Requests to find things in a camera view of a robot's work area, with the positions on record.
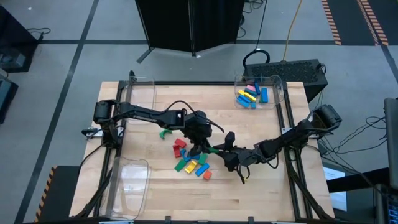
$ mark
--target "yellow cable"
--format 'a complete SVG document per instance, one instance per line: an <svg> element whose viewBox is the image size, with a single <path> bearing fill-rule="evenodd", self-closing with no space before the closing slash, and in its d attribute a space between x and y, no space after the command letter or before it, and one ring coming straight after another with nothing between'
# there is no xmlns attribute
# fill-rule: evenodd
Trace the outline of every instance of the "yellow cable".
<svg viewBox="0 0 398 224"><path fill-rule="evenodd" d="M292 23L291 23L291 25L290 25L289 32L287 33L287 39L286 39L286 45L285 45L285 52L284 52L284 57L283 57L283 59L282 59L283 61L285 60L286 51L287 51L287 46L288 46L288 44L289 44L290 31L292 30L294 21L296 20L297 14L299 13L299 10L300 10L300 7L301 7L301 3L303 3L303 0L300 0L300 3L298 4L297 10L296 10L296 14L294 14L294 18L293 18L293 21L292 21Z"/></svg>

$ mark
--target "desk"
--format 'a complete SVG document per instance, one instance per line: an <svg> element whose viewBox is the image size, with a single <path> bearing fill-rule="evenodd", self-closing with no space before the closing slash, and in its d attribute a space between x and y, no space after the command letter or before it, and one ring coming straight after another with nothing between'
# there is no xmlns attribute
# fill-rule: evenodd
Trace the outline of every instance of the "desk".
<svg viewBox="0 0 398 224"><path fill-rule="evenodd" d="M117 82L103 82L98 100L114 98L117 86ZM310 112L303 84L288 83L288 88L294 120L298 123ZM184 100L195 110L204 111L226 132L234 131L235 144L239 146L251 147L256 142L280 135L276 110L237 109L233 93L234 86L156 86L154 109L163 110L175 100ZM183 136L174 131L166 136L166 140L161 140L160 131L156 124L127 122L126 125L122 156L146 159L152 169L146 207L139 220L164 220L167 215L172 220L247 221L248 216L253 216L255 221L294 220L283 152L279 154L276 170L267 164L252 165L251 176L245 185L237 173L227 171L221 158L210 154L208 163L213 176L207 182L194 173L174 170L178 159L174 158L172 145L176 138ZM223 143L225 134L213 127L210 144ZM88 142L85 156L100 141ZM317 146L315 140L308 143ZM70 215L76 215L98 188L103 157L104 150L98 151L82 167ZM334 217L319 152L305 147L302 160L309 191L327 214ZM302 194L298 188L297 195L304 217Z"/></svg>

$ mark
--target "blue block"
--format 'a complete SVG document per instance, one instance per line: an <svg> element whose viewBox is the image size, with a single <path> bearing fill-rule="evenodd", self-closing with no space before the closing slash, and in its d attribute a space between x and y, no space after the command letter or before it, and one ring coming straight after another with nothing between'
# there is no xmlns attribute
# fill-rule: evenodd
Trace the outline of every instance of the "blue block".
<svg viewBox="0 0 398 224"><path fill-rule="evenodd" d="M210 167L209 164L205 163L205 164L202 165L201 168L199 168L199 169L195 172L195 174L199 177L199 176L201 176L202 173L204 173L207 169L209 169L209 167Z"/></svg>
<svg viewBox="0 0 398 224"><path fill-rule="evenodd" d="M251 102L251 100L249 100L247 97L242 96L242 95L239 95L239 96L238 96L238 99L243 100L243 101L245 101L246 103L250 103L250 102Z"/></svg>
<svg viewBox="0 0 398 224"><path fill-rule="evenodd" d="M185 162L188 162L191 160L191 157L189 155L185 156L185 153L187 153L187 150L181 149L181 157Z"/></svg>
<svg viewBox="0 0 398 224"><path fill-rule="evenodd" d="M257 96L257 93L256 93L255 91L249 90L248 88L245 88L244 91L245 91L246 93L249 93L249 94L252 95L252 96Z"/></svg>
<svg viewBox="0 0 398 224"><path fill-rule="evenodd" d="M199 160L199 158L200 158L200 154L197 154L197 155L191 157L191 159L196 159L196 160Z"/></svg>
<svg viewBox="0 0 398 224"><path fill-rule="evenodd" d="M248 108L248 107L249 107L249 103L246 103L245 101L240 100L239 98L236 99L236 101L237 101L240 105L244 106L245 108Z"/></svg>
<svg viewBox="0 0 398 224"><path fill-rule="evenodd" d="M261 90L260 90L259 84L257 82L254 83L254 87L256 88L257 95L260 95L261 94Z"/></svg>
<svg viewBox="0 0 398 224"><path fill-rule="evenodd" d="M267 88L261 88L261 103L268 103Z"/></svg>

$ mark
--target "pink block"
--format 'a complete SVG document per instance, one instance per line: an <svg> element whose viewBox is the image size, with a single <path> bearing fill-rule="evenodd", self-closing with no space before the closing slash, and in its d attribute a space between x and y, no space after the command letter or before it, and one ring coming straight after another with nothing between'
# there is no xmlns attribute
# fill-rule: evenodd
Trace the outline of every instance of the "pink block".
<svg viewBox="0 0 398 224"><path fill-rule="evenodd" d="M252 91L256 91L256 88L252 85L247 85L246 88L248 88L249 90L252 90Z"/></svg>

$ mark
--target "red block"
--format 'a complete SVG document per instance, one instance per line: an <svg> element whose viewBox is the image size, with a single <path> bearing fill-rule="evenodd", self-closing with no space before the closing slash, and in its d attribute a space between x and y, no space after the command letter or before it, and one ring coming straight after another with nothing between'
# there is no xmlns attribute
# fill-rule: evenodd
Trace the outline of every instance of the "red block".
<svg viewBox="0 0 398 224"><path fill-rule="evenodd" d="M181 139L176 139L174 143L179 145L181 148L185 148L185 146L187 146L187 143Z"/></svg>
<svg viewBox="0 0 398 224"><path fill-rule="evenodd" d="M205 174L203 175L203 178L206 180L210 180L212 173L208 170L206 170Z"/></svg>
<svg viewBox="0 0 398 224"><path fill-rule="evenodd" d="M174 150L174 156L176 158L181 157L181 152L180 152L180 146L179 145L174 145L173 146L173 150Z"/></svg>

